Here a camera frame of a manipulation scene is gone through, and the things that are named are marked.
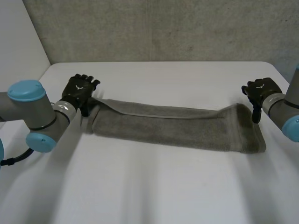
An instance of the gray wall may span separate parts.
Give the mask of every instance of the gray wall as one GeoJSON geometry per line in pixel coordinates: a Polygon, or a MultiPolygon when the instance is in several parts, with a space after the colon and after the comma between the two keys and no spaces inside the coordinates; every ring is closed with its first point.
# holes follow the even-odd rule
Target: gray wall
{"type": "Polygon", "coordinates": [[[51,63],[299,63],[299,0],[23,0],[51,63]]]}

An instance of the black cable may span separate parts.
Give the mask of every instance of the black cable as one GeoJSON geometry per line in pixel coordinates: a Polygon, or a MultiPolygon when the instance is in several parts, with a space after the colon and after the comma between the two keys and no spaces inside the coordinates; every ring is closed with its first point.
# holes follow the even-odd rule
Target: black cable
{"type": "Polygon", "coordinates": [[[15,158],[9,158],[7,160],[2,160],[0,162],[0,166],[6,166],[6,165],[11,166],[11,165],[14,165],[16,162],[19,162],[19,161],[22,161],[22,160],[28,158],[33,153],[33,151],[34,151],[33,149],[29,148],[29,149],[27,149],[26,152],[24,152],[23,154],[15,157],[15,158]]]}

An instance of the white table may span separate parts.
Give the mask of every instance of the white table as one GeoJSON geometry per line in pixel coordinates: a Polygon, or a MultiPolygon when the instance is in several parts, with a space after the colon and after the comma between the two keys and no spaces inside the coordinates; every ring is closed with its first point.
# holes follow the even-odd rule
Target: white table
{"type": "MultiPolygon", "coordinates": [[[[251,108],[241,86],[271,77],[264,62],[58,63],[41,83],[52,102],[68,79],[101,81],[103,98],[152,105],[251,108]]],[[[213,152],[81,134],[79,114],[53,152],[0,171],[3,224],[297,224],[299,144],[263,114],[264,154],[213,152]]],[[[27,149],[22,121],[0,129],[5,158],[27,149]]]]}

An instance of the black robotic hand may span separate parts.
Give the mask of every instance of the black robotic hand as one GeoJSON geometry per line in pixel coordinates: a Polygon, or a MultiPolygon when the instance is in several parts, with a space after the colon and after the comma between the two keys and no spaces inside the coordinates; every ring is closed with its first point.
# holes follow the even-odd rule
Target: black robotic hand
{"type": "Polygon", "coordinates": [[[100,84],[99,80],[92,80],[93,77],[87,75],[76,74],[71,77],[62,92],[62,100],[71,103],[76,109],[81,108],[100,84]]]}
{"type": "Polygon", "coordinates": [[[263,101],[273,93],[282,93],[279,86],[271,78],[249,81],[247,86],[242,86],[242,92],[253,105],[252,121],[256,124],[261,120],[263,101]]]}

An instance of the gray towel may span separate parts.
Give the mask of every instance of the gray towel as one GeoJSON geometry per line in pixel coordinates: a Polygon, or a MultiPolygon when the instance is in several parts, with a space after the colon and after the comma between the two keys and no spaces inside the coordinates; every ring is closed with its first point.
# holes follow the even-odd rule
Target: gray towel
{"type": "Polygon", "coordinates": [[[211,111],[97,100],[87,122],[87,130],[96,135],[225,152],[266,150],[259,126],[242,104],[211,111]]]}

